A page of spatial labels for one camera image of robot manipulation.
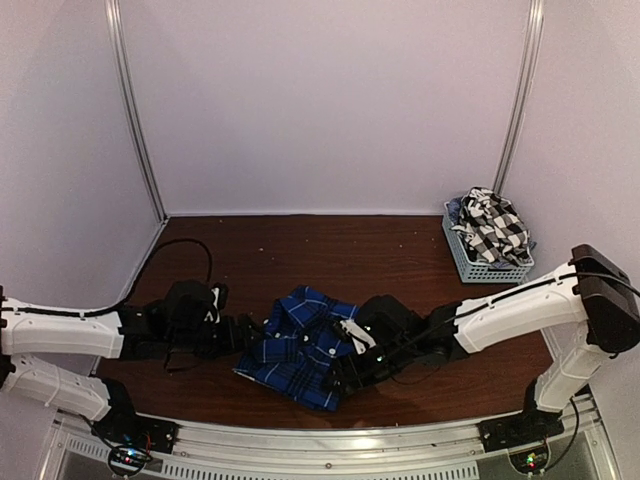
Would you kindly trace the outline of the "blue plaid long sleeve shirt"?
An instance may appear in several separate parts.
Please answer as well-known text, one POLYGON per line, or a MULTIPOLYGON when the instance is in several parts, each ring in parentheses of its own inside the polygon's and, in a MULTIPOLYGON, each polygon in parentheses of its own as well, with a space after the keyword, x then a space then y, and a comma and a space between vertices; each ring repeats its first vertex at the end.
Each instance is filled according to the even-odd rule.
POLYGON ((356 351, 336 331, 358 312, 357 305, 301 285, 274 301, 263 337, 248 347, 233 372, 309 409, 334 412, 341 393, 325 377, 334 360, 356 351))

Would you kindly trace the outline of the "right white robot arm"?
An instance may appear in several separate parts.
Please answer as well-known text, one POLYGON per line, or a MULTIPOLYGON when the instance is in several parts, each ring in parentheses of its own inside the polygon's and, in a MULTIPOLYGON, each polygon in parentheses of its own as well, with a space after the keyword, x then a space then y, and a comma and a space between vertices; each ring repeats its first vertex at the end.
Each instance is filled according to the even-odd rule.
POLYGON ((639 291, 617 265, 588 244, 528 283, 482 298, 441 305, 421 316, 391 295, 367 300, 336 330, 355 350, 333 360, 322 385, 349 395, 413 363, 441 366, 512 338, 572 324, 573 339, 534 379, 513 419, 519 440, 535 440, 608 360, 639 343, 639 291))

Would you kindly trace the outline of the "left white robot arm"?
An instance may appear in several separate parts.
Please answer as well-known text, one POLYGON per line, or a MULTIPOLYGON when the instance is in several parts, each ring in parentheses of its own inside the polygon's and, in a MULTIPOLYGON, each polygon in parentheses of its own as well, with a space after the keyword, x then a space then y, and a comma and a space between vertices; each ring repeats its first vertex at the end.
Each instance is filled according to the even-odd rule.
POLYGON ((1 301, 1 390, 103 421, 123 444, 137 442, 144 424, 124 385, 82 377, 40 354, 89 355, 119 361, 161 359, 176 353, 217 359, 248 349, 261 336, 249 316, 226 316, 226 285, 189 280, 145 306, 121 302, 99 310, 1 301))

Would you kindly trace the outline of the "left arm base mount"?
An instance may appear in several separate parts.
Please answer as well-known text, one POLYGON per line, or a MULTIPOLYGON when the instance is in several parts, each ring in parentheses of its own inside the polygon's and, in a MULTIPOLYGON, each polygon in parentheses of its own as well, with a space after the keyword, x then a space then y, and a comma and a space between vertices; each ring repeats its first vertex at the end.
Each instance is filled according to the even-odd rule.
POLYGON ((112 443, 171 454, 178 424, 136 412, 126 387, 119 381, 102 379, 108 393, 109 410, 92 422, 97 434, 112 443))

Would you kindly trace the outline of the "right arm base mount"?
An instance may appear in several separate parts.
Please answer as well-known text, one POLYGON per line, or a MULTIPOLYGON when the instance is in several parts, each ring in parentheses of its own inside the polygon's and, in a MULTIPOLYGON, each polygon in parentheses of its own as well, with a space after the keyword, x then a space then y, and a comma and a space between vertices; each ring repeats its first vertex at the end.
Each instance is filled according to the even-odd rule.
POLYGON ((477 427, 484 451, 489 453, 540 442, 562 434, 564 425, 560 417, 560 412, 538 409, 534 385, 530 384, 521 412, 484 420, 477 427))

